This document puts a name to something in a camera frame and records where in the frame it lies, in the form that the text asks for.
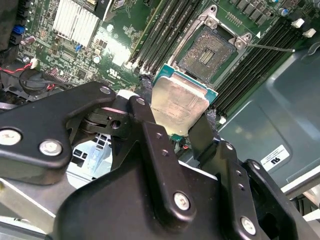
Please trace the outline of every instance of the white connector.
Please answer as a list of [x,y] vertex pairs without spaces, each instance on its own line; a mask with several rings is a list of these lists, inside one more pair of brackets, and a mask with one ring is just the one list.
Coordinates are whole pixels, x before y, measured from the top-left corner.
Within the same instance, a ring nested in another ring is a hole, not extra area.
[[220,120],[218,121],[221,125],[225,124],[227,122],[227,119],[224,116],[220,117]]
[[36,67],[38,66],[38,62],[39,62],[38,59],[32,58],[32,59],[30,60],[30,63],[31,63],[30,69],[36,68]]
[[293,21],[291,23],[291,26],[295,27],[296,29],[299,29],[299,28],[301,28],[302,24],[304,24],[304,23],[305,23],[305,20],[303,20],[302,18],[299,18],[298,20]]
[[313,28],[310,28],[308,31],[305,31],[302,35],[305,36],[306,38],[312,38],[316,34],[316,30]]

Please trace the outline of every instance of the black mechanical arm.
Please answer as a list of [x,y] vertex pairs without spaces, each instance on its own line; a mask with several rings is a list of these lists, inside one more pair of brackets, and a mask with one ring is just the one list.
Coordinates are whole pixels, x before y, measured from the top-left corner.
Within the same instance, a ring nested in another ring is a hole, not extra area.
[[[96,133],[112,136],[112,171],[65,197],[50,215],[54,240],[318,239],[264,168],[240,162],[205,114],[189,138],[207,173],[179,164],[143,98],[116,97],[98,82],[1,113],[2,188],[54,201],[45,189],[61,186],[73,147]],[[10,204],[1,194],[0,202]]]

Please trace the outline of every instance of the black metal bracket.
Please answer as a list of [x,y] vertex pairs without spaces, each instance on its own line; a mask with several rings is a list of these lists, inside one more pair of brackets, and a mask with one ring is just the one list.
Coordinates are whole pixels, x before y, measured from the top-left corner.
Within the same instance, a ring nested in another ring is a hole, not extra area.
[[[220,181],[219,215],[223,234],[230,239],[262,239],[249,178],[234,147],[220,139],[205,114],[189,131],[189,137],[201,168]],[[251,230],[244,228],[244,222],[249,223]]]
[[[116,94],[101,83],[90,82],[1,113],[0,130],[14,130],[21,140],[0,144],[0,176],[33,184],[54,184],[71,160],[71,142],[84,116],[110,107]],[[40,152],[40,144],[55,140],[62,146],[57,156]]]
[[319,239],[262,165],[249,159],[242,166],[250,179],[260,226],[270,239]]
[[[132,131],[122,143],[119,154],[113,155],[112,169],[129,161],[127,156],[130,156],[138,144],[159,221],[173,231],[183,231],[193,221],[197,210],[168,134],[163,126],[155,123],[151,108],[144,99],[131,97],[127,108],[131,116]],[[186,209],[181,209],[176,204],[177,193],[186,197]]]

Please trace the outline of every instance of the ram slot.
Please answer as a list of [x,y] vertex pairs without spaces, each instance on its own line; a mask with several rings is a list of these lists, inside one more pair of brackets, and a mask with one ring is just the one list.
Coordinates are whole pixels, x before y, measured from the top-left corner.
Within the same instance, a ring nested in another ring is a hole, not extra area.
[[148,33],[148,37],[145,40],[142,48],[140,49],[137,59],[139,59],[139,66],[144,62],[148,52],[154,46],[155,41],[158,39],[159,35],[162,32],[162,29],[165,27],[167,19],[170,18],[170,15],[175,10],[175,6],[177,5],[176,1],[168,0],[165,4],[165,7],[156,21],[155,25]]
[[166,62],[166,60],[172,54],[172,49],[174,45],[179,42],[179,38],[181,34],[184,32],[188,23],[194,19],[197,8],[201,5],[201,0],[195,0],[191,5],[188,5],[184,14],[180,17],[177,25],[173,29],[172,33],[168,37],[168,39],[164,42],[163,47],[159,54],[157,54],[156,58],[153,60],[153,63],[150,67],[150,71],[152,73],[156,73],[157,70],[162,67],[162,65]]
[[162,45],[166,41],[166,39],[169,37],[173,27],[175,26],[176,22],[178,21],[179,17],[181,16],[181,12],[184,11],[185,7],[187,6],[188,1],[186,0],[179,0],[177,6],[174,9],[174,12],[170,16],[168,22],[166,22],[163,30],[161,31],[160,35],[156,39],[153,48],[148,53],[147,57],[144,60],[144,69],[148,70],[149,66],[154,59],[154,57],[158,54],[160,51]]
[[[281,18],[259,44],[292,48],[300,39],[301,32],[290,27],[290,23]],[[220,112],[226,114],[256,84],[262,82],[262,78],[269,73],[274,63],[277,63],[285,54],[281,51],[253,48],[232,74],[217,88],[219,97],[213,104]]]

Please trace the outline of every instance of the heatsink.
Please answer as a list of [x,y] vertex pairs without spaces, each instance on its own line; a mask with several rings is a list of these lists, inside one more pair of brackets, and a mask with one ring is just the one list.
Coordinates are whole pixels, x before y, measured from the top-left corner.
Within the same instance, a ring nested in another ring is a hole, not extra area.
[[98,18],[72,0],[60,0],[52,30],[58,36],[87,47]]

